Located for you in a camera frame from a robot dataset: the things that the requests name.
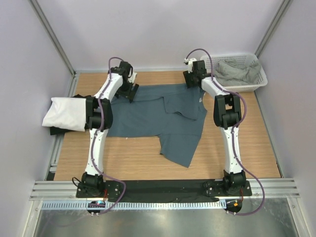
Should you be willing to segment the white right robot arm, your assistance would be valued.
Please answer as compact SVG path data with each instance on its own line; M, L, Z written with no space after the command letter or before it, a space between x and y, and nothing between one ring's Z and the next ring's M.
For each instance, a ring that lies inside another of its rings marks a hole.
M238 141L238 125L242 121L240 97L226 90L212 73L208 73L203 60L185 59L188 69L183 72L188 88L200 87L214 99L213 120L224 140L225 168L222 189L230 196L241 196L246 185Z

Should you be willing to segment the blue t shirt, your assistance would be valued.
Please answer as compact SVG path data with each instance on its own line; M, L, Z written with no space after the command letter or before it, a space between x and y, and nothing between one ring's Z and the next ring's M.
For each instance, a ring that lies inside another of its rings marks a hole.
M132 102L123 97L111 102L114 121L108 136L156 136L160 154L189 167L207 114L204 94L199 87L185 84L140 86Z

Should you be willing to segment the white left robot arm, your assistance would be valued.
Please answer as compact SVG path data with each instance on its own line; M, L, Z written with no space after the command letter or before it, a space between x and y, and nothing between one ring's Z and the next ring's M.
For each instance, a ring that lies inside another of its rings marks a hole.
M105 194L103 154L105 140L113 124L111 101L123 97L132 102L139 85L137 74L127 61L119 58L117 67L109 67L107 79L94 96L86 97L86 125L90 145L85 171L77 184L78 198L99 198Z

